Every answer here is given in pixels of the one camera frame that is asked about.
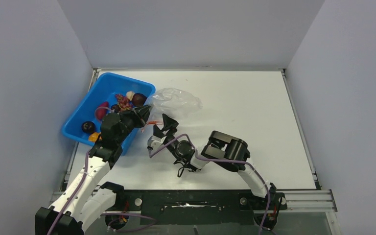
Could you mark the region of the purple sweet potato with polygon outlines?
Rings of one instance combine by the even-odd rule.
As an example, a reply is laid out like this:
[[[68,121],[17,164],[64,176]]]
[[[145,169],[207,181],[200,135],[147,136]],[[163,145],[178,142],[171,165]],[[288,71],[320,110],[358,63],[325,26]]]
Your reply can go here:
[[[109,106],[108,101],[104,101],[101,104],[99,104],[98,107],[96,108],[95,112],[94,112],[96,119],[102,120],[102,118],[107,114],[109,108],[110,108],[110,106]]]

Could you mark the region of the small dark lychee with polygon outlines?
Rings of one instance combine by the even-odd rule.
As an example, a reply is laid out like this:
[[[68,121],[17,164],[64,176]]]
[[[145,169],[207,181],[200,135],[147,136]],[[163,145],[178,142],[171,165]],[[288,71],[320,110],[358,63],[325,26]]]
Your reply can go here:
[[[121,107],[118,105],[118,104],[114,104],[110,107],[110,109],[112,110],[112,112],[114,113],[118,113],[121,111]]]

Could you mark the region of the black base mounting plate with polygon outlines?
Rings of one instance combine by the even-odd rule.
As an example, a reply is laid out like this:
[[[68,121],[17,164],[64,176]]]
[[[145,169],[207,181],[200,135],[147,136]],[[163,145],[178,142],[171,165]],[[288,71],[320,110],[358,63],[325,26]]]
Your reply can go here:
[[[272,225],[280,211],[288,209],[288,196],[271,193],[271,201],[254,196],[249,189],[232,190],[130,190],[119,194],[109,212],[125,210],[143,215],[140,225],[255,225],[263,219]]]

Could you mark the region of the white garlic bulb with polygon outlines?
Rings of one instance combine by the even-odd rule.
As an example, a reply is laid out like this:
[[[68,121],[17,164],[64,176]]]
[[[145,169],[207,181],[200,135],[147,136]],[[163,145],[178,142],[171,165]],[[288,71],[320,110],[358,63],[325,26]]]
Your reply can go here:
[[[135,92],[133,92],[133,91],[128,91],[128,92],[126,93],[126,97],[127,97],[127,99],[130,100],[130,101],[133,99],[134,95],[135,95]]]

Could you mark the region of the blue plastic bin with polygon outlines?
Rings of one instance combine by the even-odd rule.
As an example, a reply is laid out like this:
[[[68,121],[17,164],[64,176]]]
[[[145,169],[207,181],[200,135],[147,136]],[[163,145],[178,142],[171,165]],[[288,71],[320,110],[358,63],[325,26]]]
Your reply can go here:
[[[156,88],[151,83],[119,74],[108,72],[101,75],[63,125],[62,134],[74,141],[93,146],[94,143],[89,140],[90,134],[83,132],[81,128],[82,124],[86,121],[93,122],[95,132],[99,133],[101,122],[95,115],[96,109],[104,102],[108,102],[106,107],[110,108],[117,104],[117,94],[125,95],[129,91],[150,97]]]

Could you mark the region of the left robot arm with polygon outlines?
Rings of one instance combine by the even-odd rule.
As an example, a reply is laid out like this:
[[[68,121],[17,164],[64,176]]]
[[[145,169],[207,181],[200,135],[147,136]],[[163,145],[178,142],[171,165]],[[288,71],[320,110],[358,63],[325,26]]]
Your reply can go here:
[[[81,171],[57,200],[35,214],[37,235],[82,235],[117,202],[120,185],[107,182],[95,195],[92,192],[122,155],[127,137],[133,130],[146,126],[151,109],[150,105],[143,105],[104,116],[101,133],[87,153]]]

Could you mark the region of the purple grape bunch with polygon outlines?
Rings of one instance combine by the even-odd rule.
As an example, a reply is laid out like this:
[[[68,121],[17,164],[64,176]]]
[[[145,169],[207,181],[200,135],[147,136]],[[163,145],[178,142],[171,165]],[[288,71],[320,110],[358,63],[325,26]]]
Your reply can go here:
[[[115,98],[117,99],[116,104],[121,107],[121,111],[126,111],[134,108],[132,102],[128,100],[125,95],[115,94]]]

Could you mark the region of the dark plum front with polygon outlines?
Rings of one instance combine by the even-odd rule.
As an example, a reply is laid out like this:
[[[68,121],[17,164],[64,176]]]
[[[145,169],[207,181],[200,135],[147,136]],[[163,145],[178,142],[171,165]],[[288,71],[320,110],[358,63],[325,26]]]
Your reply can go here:
[[[92,121],[85,121],[81,124],[81,130],[90,135],[96,131],[96,126]]]

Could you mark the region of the clear zip top bag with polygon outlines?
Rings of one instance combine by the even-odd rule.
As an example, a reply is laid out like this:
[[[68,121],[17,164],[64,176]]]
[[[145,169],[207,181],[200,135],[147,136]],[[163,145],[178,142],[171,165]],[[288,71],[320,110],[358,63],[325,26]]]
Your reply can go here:
[[[147,126],[163,125],[163,114],[178,120],[203,108],[200,98],[177,88],[160,89],[151,95],[146,103],[152,107]]]

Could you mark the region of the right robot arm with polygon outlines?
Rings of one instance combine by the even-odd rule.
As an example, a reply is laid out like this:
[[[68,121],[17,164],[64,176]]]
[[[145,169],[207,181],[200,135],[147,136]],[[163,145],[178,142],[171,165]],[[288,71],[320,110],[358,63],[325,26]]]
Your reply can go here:
[[[278,193],[275,185],[266,181],[256,167],[248,162],[251,154],[244,140],[212,131],[206,145],[198,149],[188,134],[175,136],[179,125],[176,120],[163,115],[163,124],[163,128],[156,124],[153,126],[153,134],[147,141],[149,157],[167,149],[175,159],[174,164],[181,165],[178,177],[185,170],[199,172],[206,164],[213,162],[229,172],[237,173],[250,188],[260,208],[274,212],[286,210],[285,196]]]

